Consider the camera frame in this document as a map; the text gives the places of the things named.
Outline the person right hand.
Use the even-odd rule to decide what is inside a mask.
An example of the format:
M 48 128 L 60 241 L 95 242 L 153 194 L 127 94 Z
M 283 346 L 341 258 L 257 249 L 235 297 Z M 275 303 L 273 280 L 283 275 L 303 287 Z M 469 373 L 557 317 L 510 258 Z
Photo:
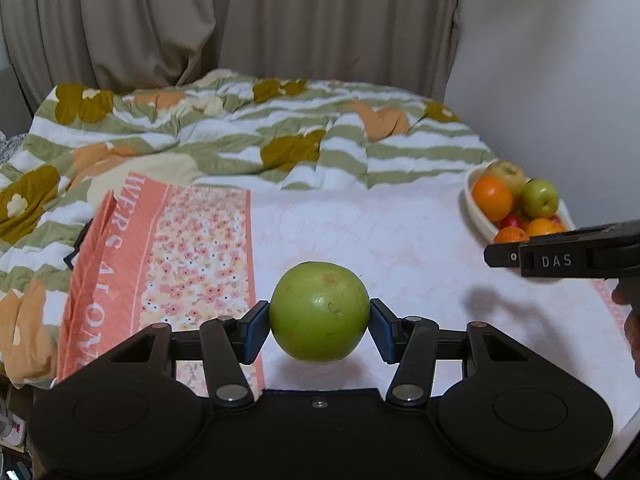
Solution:
M 625 295 L 623 283 L 619 282 L 612 291 L 612 300 L 619 306 L 628 306 L 629 301 Z M 634 372 L 640 376 L 640 332 L 639 318 L 630 312 L 624 324 L 625 336 L 630 345 L 631 357 L 634 360 Z

